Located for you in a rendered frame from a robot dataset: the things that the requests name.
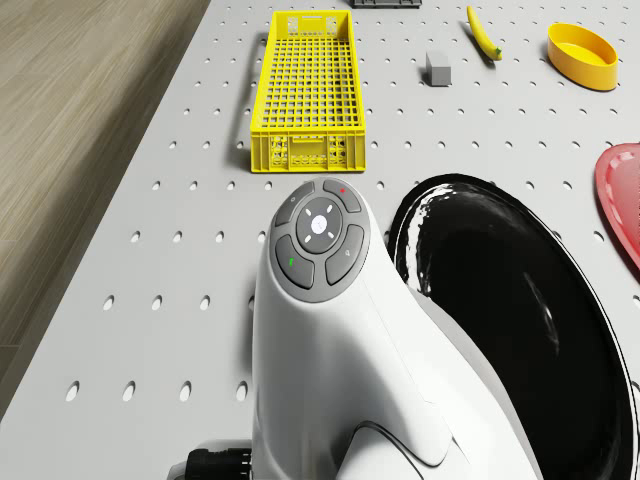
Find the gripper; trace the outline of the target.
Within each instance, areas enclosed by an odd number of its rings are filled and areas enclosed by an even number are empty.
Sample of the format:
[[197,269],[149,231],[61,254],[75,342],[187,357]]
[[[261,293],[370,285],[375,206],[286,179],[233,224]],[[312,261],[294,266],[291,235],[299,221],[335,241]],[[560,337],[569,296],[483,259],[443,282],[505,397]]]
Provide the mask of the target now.
[[171,466],[167,480],[253,480],[252,442],[208,440]]

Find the yellow basket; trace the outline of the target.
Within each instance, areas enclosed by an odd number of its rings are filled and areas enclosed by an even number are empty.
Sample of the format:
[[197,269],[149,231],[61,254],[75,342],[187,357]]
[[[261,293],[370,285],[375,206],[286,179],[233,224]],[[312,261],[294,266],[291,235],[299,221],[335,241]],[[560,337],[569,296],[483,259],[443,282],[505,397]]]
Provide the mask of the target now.
[[274,12],[250,150],[254,173],[365,170],[365,113],[349,11]]

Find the black plate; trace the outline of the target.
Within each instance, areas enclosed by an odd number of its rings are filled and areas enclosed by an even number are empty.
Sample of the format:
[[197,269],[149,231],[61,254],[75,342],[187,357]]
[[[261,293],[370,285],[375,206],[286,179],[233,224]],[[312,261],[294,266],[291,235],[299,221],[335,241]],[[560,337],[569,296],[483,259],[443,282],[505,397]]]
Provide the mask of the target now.
[[438,175],[403,198],[387,248],[403,281],[491,364],[544,480],[636,480],[638,414],[619,342],[530,209],[490,182]]

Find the grey cube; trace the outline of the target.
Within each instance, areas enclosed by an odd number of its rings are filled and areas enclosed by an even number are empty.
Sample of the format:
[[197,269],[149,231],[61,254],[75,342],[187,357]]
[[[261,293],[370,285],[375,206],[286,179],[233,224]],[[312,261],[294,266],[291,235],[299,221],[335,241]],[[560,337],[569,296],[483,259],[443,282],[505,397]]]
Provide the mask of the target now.
[[432,87],[447,87],[452,83],[451,64],[444,52],[432,49],[426,52],[426,76]]

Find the red plate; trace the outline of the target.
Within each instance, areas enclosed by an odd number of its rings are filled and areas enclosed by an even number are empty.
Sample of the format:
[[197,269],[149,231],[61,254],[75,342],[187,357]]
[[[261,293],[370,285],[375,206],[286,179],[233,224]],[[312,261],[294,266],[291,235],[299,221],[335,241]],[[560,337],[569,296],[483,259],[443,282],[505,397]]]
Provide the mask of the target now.
[[594,195],[616,252],[640,283],[640,143],[613,145],[600,154]]

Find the dark grey basket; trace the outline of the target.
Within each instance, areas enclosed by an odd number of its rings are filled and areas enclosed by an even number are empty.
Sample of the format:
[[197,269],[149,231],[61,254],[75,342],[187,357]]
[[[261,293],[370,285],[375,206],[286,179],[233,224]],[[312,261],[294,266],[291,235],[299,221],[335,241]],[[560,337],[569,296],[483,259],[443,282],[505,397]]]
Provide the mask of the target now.
[[353,8],[408,9],[420,8],[422,0],[350,0]]

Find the banana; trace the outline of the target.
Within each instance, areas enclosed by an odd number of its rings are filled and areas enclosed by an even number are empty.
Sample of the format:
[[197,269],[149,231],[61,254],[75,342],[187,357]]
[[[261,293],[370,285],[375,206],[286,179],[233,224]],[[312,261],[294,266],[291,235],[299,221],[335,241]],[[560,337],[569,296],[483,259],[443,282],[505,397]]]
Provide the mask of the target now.
[[502,49],[489,38],[474,8],[468,5],[466,12],[472,34],[482,52],[490,60],[500,61],[502,59]]

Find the yellow bowl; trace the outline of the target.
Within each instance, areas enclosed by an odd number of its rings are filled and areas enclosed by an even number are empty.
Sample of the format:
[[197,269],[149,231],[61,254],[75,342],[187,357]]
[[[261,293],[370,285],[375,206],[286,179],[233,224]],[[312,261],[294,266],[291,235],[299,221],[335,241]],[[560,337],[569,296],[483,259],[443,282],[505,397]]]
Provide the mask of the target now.
[[585,88],[610,91],[617,87],[617,51],[587,28],[561,22],[551,24],[547,53],[561,74]]

